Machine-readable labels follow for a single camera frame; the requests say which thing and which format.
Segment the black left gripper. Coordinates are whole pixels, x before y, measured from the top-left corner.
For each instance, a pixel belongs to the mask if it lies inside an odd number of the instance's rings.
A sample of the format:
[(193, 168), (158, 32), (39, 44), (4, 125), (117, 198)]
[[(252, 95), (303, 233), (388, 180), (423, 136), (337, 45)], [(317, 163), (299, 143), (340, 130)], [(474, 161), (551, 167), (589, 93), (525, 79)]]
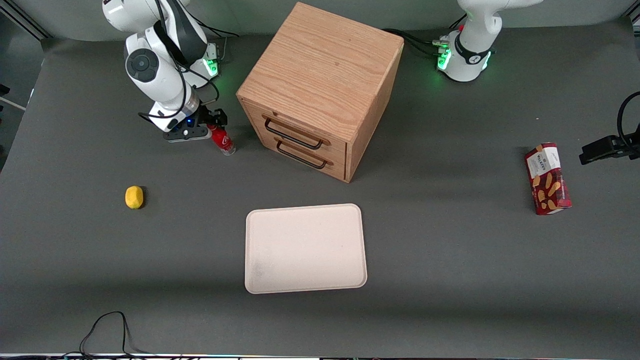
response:
[(640, 135), (609, 135), (583, 146), (579, 155), (580, 163), (586, 166), (592, 162), (607, 158), (623, 158), (637, 160), (640, 158)]

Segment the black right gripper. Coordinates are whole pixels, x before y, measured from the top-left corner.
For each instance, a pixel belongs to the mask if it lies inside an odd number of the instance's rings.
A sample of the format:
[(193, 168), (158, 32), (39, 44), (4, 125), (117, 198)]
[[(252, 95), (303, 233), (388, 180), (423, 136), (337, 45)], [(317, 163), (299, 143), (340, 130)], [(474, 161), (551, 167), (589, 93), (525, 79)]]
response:
[(198, 123), (202, 124), (202, 133), (208, 133), (210, 131), (208, 126), (217, 126), (219, 129), (224, 130), (228, 125), (228, 117), (226, 112), (221, 108), (211, 111), (207, 107), (199, 107)]

